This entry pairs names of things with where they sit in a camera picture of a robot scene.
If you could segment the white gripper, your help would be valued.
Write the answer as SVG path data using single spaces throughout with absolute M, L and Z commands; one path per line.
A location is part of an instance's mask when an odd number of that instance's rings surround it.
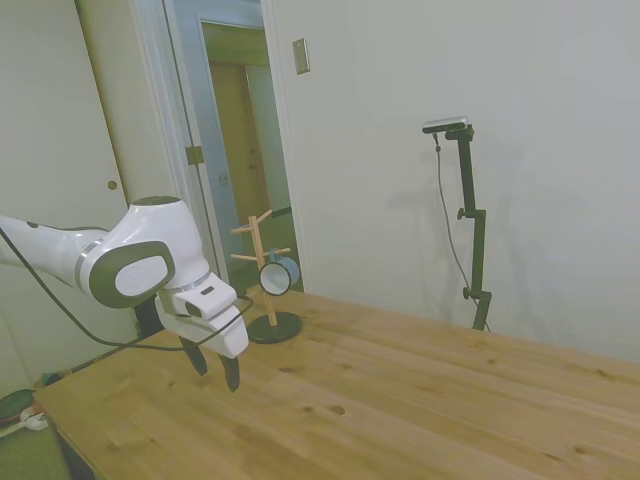
M 226 385 L 230 392 L 240 386 L 240 365 L 237 358 L 248 347 L 249 339 L 240 310 L 230 306 L 209 319 L 186 316 L 179 317 L 164 309 L 161 300 L 155 298 L 162 325 L 179 335 L 184 353 L 200 376 L 208 373 L 207 361 L 197 343 L 212 336 L 203 347 L 218 353 L 223 366 Z

